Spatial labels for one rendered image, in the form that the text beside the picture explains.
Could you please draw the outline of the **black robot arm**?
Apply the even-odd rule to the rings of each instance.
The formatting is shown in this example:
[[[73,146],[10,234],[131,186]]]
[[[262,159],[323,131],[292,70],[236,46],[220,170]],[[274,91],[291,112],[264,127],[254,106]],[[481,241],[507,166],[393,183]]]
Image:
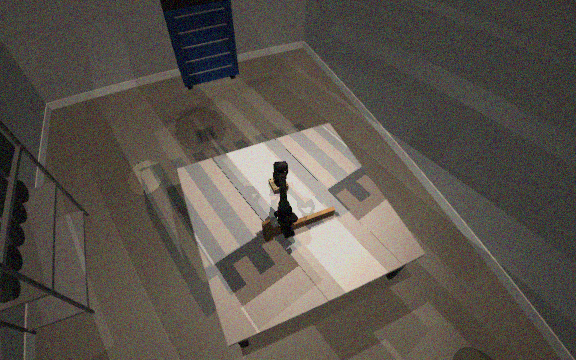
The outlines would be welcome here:
[[[292,212],[292,207],[287,200],[286,175],[288,174],[288,163],[286,163],[286,161],[274,162],[273,167],[273,182],[277,187],[279,187],[280,192],[280,201],[277,210],[278,220],[281,220],[281,233],[289,233],[291,232],[290,226],[292,223],[297,222],[298,217],[294,212]]]

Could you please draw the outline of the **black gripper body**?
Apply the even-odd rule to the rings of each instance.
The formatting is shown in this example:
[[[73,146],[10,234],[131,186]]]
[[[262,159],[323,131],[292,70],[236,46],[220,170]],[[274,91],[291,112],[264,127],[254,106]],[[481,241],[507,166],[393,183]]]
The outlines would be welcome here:
[[[277,217],[278,217],[278,211],[275,211],[275,212],[274,212],[274,215],[275,215],[275,217],[277,218]],[[293,229],[291,228],[291,232],[289,232],[289,233],[283,233],[283,235],[284,235],[284,237],[287,239],[287,238],[290,238],[290,237],[294,236],[295,233],[294,233]]]

